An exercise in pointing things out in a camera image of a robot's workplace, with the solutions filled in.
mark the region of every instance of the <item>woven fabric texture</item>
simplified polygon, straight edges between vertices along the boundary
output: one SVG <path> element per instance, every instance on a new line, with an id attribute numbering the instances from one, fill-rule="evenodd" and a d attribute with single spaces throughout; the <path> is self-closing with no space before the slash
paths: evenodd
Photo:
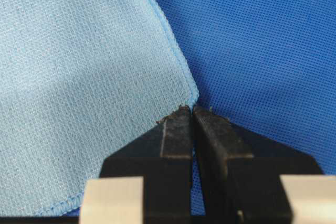
<path id="1" fill-rule="evenodd" d="M 79 207 L 105 157 L 198 91 L 155 0 L 0 0 L 0 216 Z"/>
<path id="2" fill-rule="evenodd" d="M 200 105 L 336 173 L 335 0 L 157 2 Z"/>

